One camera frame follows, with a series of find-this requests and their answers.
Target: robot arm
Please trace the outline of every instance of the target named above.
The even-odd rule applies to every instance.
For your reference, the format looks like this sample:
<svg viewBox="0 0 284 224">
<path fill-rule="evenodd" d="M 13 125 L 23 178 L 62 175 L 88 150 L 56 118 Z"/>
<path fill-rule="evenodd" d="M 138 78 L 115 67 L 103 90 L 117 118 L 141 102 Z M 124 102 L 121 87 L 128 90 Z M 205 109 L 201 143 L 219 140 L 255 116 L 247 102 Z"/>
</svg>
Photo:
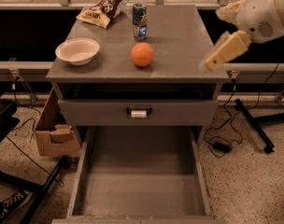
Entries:
<svg viewBox="0 0 284 224">
<path fill-rule="evenodd" d="M 249 45 L 284 36 L 284 0 L 241 0 L 221 7 L 217 16 L 234 24 L 238 31 L 224 33 L 215 48 L 199 64 L 209 72 L 244 54 Z"/>
</svg>

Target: drawer front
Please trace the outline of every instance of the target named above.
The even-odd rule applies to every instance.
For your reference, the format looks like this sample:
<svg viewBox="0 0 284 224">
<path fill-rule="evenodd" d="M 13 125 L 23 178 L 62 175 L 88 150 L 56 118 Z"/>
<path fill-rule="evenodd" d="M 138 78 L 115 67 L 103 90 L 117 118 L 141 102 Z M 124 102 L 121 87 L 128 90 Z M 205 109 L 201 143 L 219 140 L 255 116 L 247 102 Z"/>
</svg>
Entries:
<svg viewBox="0 0 284 224">
<path fill-rule="evenodd" d="M 209 125 L 216 100 L 60 100 L 70 125 Z"/>
</svg>

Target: orange ball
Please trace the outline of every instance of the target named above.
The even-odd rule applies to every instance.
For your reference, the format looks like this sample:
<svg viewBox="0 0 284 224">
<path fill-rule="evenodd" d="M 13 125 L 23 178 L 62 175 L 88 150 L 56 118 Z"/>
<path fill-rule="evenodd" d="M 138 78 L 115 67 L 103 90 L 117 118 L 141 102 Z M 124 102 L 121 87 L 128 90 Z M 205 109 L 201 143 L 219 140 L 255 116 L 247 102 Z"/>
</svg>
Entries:
<svg viewBox="0 0 284 224">
<path fill-rule="evenodd" d="M 135 65 L 145 67 L 152 62 L 154 52 L 148 43 L 140 42 L 132 48 L 131 56 Z"/>
</svg>

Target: snack bag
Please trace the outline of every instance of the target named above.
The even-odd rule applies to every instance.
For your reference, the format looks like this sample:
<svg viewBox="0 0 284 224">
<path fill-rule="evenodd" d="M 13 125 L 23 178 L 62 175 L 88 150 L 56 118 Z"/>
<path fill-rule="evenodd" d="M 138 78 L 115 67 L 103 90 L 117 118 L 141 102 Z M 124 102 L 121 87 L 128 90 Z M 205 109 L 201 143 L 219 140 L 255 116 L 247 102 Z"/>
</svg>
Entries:
<svg viewBox="0 0 284 224">
<path fill-rule="evenodd" d="M 102 0 L 97 5 L 77 15 L 77 19 L 106 29 L 109 23 L 120 14 L 120 6 L 126 5 L 128 1 L 129 0 Z"/>
</svg>

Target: soda can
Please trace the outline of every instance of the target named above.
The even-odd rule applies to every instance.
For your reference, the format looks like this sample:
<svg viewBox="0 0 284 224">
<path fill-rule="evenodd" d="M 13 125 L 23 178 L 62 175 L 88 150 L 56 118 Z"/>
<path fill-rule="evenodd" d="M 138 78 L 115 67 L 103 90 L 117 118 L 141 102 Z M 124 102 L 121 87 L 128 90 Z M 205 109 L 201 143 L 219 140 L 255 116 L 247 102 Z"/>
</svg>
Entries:
<svg viewBox="0 0 284 224">
<path fill-rule="evenodd" d="M 147 7 L 145 4 L 135 3 L 133 5 L 134 39 L 136 41 L 145 40 L 147 30 L 148 30 Z"/>
</svg>

